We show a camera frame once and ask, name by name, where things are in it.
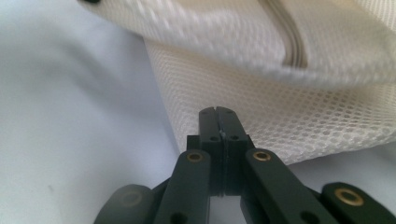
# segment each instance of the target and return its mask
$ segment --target screw hole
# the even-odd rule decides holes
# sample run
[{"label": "screw hole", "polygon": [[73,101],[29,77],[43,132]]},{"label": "screw hole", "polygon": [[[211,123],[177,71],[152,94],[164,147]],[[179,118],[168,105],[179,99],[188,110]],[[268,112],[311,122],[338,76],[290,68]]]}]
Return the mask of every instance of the screw hole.
[{"label": "screw hole", "polygon": [[182,213],[174,213],[171,216],[172,224],[186,224],[188,220],[187,216]]},{"label": "screw hole", "polygon": [[334,194],[343,203],[352,206],[361,206],[364,204],[363,198],[351,189],[336,189]]},{"label": "screw hole", "polygon": [[192,152],[187,155],[187,159],[191,162],[198,162],[201,161],[203,156],[200,153]]},{"label": "screw hole", "polygon": [[123,194],[122,197],[120,198],[120,202],[124,207],[132,207],[140,204],[142,198],[143,198],[142,193],[140,193],[139,191],[132,190]]},{"label": "screw hole", "polygon": [[269,161],[271,160],[271,155],[266,152],[255,152],[253,157],[258,161]]},{"label": "screw hole", "polygon": [[301,219],[306,223],[306,224],[319,224],[320,221],[315,214],[310,213],[310,212],[302,212],[300,214]]}]

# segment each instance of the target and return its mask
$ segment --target white fabric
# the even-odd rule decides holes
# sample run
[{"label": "white fabric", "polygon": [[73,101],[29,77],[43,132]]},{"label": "white fabric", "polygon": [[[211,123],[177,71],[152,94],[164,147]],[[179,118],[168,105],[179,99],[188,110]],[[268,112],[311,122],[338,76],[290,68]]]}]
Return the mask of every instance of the white fabric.
[{"label": "white fabric", "polygon": [[[353,0],[281,0],[308,60],[305,69],[290,68],[282,66],[286,46],[267,13],[271,9],[260,1],[103,0],[85,6],[148,39],[261,77],[326,88],[396,80],[390,18],[384,25]],[[387,7],[395,14],[391,1]]]},{"label": "white fabric", "polygon": [[147,38],[180,150],[197,134],[198,112],[216,105],[235,110],[256,147],[286,163],[395,141],[396,85],[375,84],[396,78],[393,1],[281,3],[303,39],[306,68],[281,65],[285,47],[257,1],[84,6]]}]

